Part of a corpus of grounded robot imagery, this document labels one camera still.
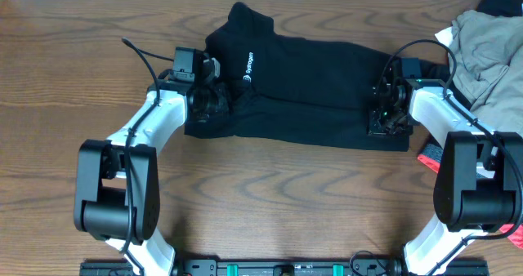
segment green strip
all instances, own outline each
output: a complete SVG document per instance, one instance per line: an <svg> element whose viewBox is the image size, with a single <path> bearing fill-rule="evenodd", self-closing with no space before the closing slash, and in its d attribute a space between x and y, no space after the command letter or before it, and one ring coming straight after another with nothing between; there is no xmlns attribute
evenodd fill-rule
<svg viewBox="0 0 523 276"><path fill-rule="evenodd" d="M238 266L227 265L227 276L238 276Z"/></svg>
<svg viewBox="0 0 523 276"><path fill-rule="evenodd" d="M333 276L343 276L342 265L333 265Z"/></svg>

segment black t-shirt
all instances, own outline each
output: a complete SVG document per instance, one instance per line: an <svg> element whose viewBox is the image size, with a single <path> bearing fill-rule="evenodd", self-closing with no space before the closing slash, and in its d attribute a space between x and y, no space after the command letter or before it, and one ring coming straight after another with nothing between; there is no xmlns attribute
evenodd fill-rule
<svg viewBox="0 0 523 276"><path fill-rule="evenodd" d="M232 95L232 114L188 122L199 138L263 137L350 149L405 151L407 136L368 136L372 86L389 55L349 42L289 38L274 21L237 2L206 39ZM422 63L427 74L438 68ZM448 75L448 68L438 69Z"/></svg>

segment wooden tabletop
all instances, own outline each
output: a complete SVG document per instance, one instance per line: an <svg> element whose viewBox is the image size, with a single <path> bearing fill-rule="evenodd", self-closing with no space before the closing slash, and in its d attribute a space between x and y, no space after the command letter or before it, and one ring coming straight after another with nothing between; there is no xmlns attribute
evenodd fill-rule
<svg viewBox="0 0 523 276"><path fill-rule="evenodd" d="M171 56L204 48L236 1L277 33L393 52L433 38L478 0L3 0L0 2L0 274L78 275L118 253L73 224L78 148L118 130L150 75L120 38ZM406 55L443 62L438 47ZM157 72L167 62L151 60ZM398 252L433 214L436 175L386 153L180 131L159 158L159 228L179 250L221 258L343 258ZM507 240L473 243L492 275L521 275Z"/></svg>

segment white logo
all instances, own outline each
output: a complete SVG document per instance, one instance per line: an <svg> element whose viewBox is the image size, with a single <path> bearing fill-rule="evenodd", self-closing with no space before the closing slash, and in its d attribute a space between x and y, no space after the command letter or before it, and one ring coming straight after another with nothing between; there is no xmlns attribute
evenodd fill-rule
<svg viewBox="0 0 523 276"><path fill-rule="evenodd" d="M253 71L253 61L254 61L254 54L252 52L249 52L248 61L247 61L247 70L245 70L245 73L247 73L247 75L244 76L245 81L251 82L251 76L249 76L249 74Z"/></svg>

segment red cloth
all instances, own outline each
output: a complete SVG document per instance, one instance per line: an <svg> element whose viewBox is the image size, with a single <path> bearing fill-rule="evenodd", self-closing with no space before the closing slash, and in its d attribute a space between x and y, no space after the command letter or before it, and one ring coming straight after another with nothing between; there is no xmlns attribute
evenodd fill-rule
<svg viewBox="0 0 523 276"><path fill-rule="evenodd" d="M428 156L425 156L423 154L418 155L418 161L425 164L427 167L431 168L434 172L438 172L440 170L440 163L438 161L435 161ZM512 224L509 225L503 225L499 231L501 232L507 232L512 227ZM517 231L508 237L508 240L510 240L512 243L514 243L515 246L523 249L523 226L520 226L520 228L517 229Z"/></svg>

